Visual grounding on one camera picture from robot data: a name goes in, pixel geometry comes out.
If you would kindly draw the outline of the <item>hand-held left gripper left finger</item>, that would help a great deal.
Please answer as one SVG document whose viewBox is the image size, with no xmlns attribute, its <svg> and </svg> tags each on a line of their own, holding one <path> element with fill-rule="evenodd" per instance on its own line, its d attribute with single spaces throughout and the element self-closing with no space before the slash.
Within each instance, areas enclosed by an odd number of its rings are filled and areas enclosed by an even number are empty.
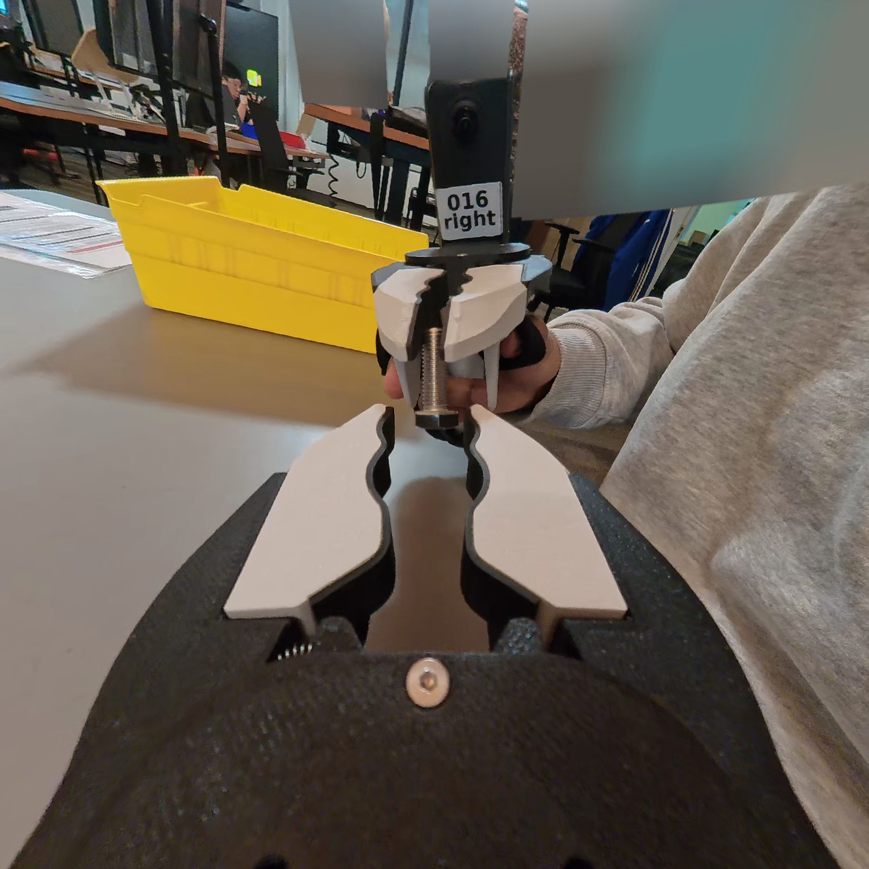
<svg viewBox="0 0 869 869">
<path fill-rule="evenodd" d="M 394 408 L 374 404 L 293 461 L 225 601 L 228 618 L 317 621 L 315 604 L 385 556 L 394 446 Z"/>
</svg>

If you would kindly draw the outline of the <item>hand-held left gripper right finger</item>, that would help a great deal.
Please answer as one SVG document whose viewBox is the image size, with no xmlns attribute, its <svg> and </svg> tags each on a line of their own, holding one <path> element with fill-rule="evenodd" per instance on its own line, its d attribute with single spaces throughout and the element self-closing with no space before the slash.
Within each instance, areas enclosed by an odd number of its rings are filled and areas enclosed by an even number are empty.
<svg viewBox="0 0 869 869">
<path fill-rule="evenodd" d="M 483 406 L 465 425 L 482 472 L 469 515 L 472 562 L 529 603 L 535 621 L 624 619 L 628 605 L 566 468 Z"/>
</svg>

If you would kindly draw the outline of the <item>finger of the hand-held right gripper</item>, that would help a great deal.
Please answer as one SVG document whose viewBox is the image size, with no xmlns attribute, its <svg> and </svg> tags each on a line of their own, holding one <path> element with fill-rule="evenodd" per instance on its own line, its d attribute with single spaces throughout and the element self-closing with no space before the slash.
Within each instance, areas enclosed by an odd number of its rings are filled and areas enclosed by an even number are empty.
<svg viewBox="0 0 869 869">
<path fill-rule="evenodd" d="M 527 288 L 523 266 L 482 266 L 468 270 L 461 292 L 451 298 L 443 338 L 446 363 L 500 345 L 524 320 Z"/>
<path fill-rule="evenodd" d="M 441 277 L 440 268 L 397 267 L 374 290 L 375 319 L 380 342 L 397 362 L 410 362 L 420 353 L 422 295 Z"/>
</svg>

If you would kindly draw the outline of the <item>silver metal bolt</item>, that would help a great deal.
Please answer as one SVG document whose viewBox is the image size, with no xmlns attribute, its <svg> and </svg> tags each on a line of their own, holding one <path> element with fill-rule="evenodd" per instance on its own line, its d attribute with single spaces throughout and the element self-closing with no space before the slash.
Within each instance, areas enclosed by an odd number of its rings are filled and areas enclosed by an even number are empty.
<svg viewBox="0 0 869 869">
<path fill-rule="evenodd" d="M 415 424 L 429 431 L 446 430 L 456 425 L 455 413 L 446 395 L 446 369 L 441 354 L 442 328 L 429 328 L 420 352 L 420 394 L 415 409 Z"/>
</svg>

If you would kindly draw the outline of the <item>person's right forearm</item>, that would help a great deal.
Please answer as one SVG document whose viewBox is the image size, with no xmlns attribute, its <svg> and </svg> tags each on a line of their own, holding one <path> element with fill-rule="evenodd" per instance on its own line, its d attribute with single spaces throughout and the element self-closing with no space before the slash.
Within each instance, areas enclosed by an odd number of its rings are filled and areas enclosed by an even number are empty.
<svg viewBox="0 0 869 869">
<path fill-rule="evenodd" d="M 564 429 L 627 422 L 692 330 L 676 309 L 653 298 L 552 320 L 559 371 L 526 421 Z"/>
</svg>

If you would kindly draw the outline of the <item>grey desk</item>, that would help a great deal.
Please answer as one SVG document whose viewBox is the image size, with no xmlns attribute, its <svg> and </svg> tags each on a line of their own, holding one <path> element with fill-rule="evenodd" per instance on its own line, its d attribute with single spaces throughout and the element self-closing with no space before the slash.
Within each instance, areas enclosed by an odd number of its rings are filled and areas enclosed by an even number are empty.
<svg viewBox="0 0 869 869">
<path fill-rule="evenodd" d="M 379 401 L 368 354 L 2 259 L 2 672 L 108 666 L 268 476 Z"/>
</svg>

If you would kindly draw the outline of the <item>person's right hand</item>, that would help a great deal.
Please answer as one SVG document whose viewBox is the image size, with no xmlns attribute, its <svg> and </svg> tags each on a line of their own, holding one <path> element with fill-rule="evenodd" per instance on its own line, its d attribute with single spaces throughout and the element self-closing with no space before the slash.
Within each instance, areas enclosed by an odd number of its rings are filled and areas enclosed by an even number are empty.
<svg viewBox="0 0 869 869">
<path fill-rule="evenodd" d="M 537 364 L 512 370 L 499 371 L 496 415 L 505 415 L 533 408 L 551 389 L 559 374 L 561 352 L 554 332 L 549 330 L 545 322 L 534 316 L 526 318 L 540 333 L 545 342 L 546 353 Z M 523 336 L 519 329 L 512 332 L 500 345 L 501 361 L 515 359 L 524 352 Z M 401 401 L 404 397 L 395 361 L 388 356 L 377 357 L 377 363 L 384 377 L 384 390 L 393 400 Z M 458 415 L 460 422 L 473 405 L 487 406 L 487 384 L 485 377 L 467 378 L 447 375 L 442 388 L 442 398 L 445 406 Z"/>
</svg>

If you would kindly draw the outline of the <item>black office chair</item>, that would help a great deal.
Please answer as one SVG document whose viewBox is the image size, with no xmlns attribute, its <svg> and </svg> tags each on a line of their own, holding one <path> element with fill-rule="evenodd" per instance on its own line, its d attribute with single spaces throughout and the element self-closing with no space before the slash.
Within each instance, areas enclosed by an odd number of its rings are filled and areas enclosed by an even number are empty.
<svg viewBox="0 0 869 869">
<path fill-rule="evenodd" d="M 606 296 L 606 285 L 616 254 L 617 242 L 610 228 L 604 230 L 601 238 L 591 240 L 580 236 L 578 230 L 560 223 L 546 223 L 547 227 L 559 232 L 557 263 L 554 264 L 549 280 L 549 288 L 542 296 L 547 306 L 544 316 L 549 321 L 555 310 L 599 309 Z M 575 251 L 570 269 L 562 262 L 568 242 L 575 241 L 579 248 Z"/>
<path fill-rule="evenodd" d="M 306 147 L 288 154 L 278 129 L 277 114 L 265 103 L 251 103 L 248 115 L 260 149 L 260 187 L 282 195 L 310 198 L 310 177 L 324 173 L 327 155 Z"/>
</svg>

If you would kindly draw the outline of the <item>wooden table black legs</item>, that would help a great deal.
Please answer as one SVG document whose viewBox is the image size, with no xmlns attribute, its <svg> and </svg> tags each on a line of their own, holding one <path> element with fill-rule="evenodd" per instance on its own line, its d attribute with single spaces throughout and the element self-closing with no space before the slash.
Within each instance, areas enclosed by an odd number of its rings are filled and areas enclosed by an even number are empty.
<svg viewBox="0 0 869 869">
<path fill-rule="evenodd" d="M 361 110 L 306 103 L 304 116 L 327 125 L 327 152 L 333 158 L 368 162 L 375 214 L 387 223 L 421 230 L 429 212 L 431 158 L 427 136 L 364 119 Z"/>
</svg>

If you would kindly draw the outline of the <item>large yellow plastic bin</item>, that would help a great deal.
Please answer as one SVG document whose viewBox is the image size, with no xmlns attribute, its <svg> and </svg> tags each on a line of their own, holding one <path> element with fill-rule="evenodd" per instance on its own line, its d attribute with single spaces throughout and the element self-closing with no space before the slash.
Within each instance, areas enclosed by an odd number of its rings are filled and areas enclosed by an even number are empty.
<svg viewBox="0 0 869 869">
<path fill-rule="evenodd" d="M 420 232 L 215 177 L 101 181 L 150 308 L 375 352 L 371 274 Z"/>
</svg>

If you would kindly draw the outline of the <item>blue jacket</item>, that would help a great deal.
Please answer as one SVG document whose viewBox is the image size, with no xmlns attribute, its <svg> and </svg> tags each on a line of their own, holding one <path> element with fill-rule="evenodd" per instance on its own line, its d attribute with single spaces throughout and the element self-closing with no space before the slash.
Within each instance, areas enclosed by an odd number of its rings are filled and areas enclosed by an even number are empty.
<svg viewBox="0 0 869 869">
<path fill-rule="evenodd" d="M 588 307 L 609 311 L 641 297 L 673 224 L 673 210 L 597 215 L 586 234 L 589 241 L 614 250 L 605 268 L 605 286 L 590 292 Z"/>
</svg>

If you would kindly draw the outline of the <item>person's grey hoodie torso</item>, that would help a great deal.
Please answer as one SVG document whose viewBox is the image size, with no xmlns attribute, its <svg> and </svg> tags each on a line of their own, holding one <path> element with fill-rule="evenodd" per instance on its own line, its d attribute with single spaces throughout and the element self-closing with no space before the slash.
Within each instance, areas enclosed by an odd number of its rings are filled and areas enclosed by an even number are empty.
<svg viewBox="0 0 869 869">
<path fill-rule="evenodd" d="M 757 200 L 651 315 L 673 359 L 602 493 L 733 642 L 791 781 L 867 867 L 867 182 Z"/>
</svg>

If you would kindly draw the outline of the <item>black computer monitor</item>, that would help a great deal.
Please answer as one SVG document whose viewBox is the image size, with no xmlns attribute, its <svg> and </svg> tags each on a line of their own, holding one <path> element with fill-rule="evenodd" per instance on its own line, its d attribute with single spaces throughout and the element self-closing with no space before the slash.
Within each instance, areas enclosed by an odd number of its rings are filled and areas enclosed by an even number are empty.
<svg viewBox="0 0 869 869">
<path fill-rule="evenodd" d="M 171 76 L 191 91 L 212 95 L 210 33 L 223 49 L 223 1 L 173 1 L 171 3 Z"/>
<path fill-rule="evenodd" d="M 241 74 L 243 92 L 279 109 L 279 19 L 237 3 L 225 10 L 224 61 Z"/>
</svg>

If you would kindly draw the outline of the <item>printed paper sheet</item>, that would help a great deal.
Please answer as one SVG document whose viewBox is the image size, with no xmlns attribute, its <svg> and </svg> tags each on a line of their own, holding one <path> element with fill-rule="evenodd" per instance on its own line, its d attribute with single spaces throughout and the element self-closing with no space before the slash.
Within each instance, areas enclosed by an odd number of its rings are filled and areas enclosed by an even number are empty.
<svg viewBox="0 0 869 869">
<path fill-rule="evenodd" d="M 1 269 L 13 263 L 85 279 L 131 267 L 115 222 L 1 194 Z"/>
</svg>

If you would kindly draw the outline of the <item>long wooden table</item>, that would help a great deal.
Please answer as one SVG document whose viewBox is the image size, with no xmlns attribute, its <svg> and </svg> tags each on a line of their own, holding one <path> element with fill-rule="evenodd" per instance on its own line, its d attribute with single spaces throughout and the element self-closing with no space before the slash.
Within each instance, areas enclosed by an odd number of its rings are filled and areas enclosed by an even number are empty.
<svg viewBox="0 0 869 869">
<path fill-rule="evenodd" d="M 121 129 L 126 132 L 143 133 L 153 136 L 168 136 L 164 124 L 137 120 L 122 112 L 105 110 L 99 104 L 82 100 L 75 96 L 69 98 L 51 95 L 23 85 L 1 82 L 1 107 L 17 115 L 39 117 L 45 121 L 64 121 L 111 129 Z M 216 148 L 218 138 L 216 133 L 201 132 L 195 129 L 180 127 L 178 134 L 183 141 L 207 145 Z M 238 155 L 259 155 L 257 142 L 244 136 L 227 133 L 226 145 L 230 153 Z"/>
</svg>

